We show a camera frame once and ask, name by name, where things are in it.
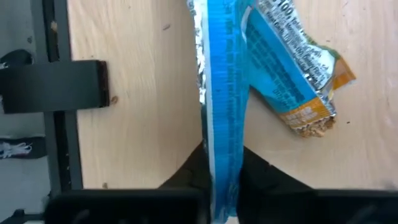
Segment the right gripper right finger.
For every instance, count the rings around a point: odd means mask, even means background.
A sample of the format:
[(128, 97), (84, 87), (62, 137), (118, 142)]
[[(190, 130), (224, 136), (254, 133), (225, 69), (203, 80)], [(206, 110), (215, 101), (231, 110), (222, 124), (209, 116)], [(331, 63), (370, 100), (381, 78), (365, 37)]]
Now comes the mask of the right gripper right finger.
[(240, 223), (397, 223), (397, 192), (314, 189), (244, 149)]

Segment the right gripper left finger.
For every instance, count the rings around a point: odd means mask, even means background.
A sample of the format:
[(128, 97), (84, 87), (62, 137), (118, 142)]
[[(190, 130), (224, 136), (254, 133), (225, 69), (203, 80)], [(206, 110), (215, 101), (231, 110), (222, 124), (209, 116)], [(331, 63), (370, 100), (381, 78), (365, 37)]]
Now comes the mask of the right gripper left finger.
[(46, 222), (210, 223), (208, 158), (199, 144), (183, 165), (155, 189), (72, 190), (46, 206)]

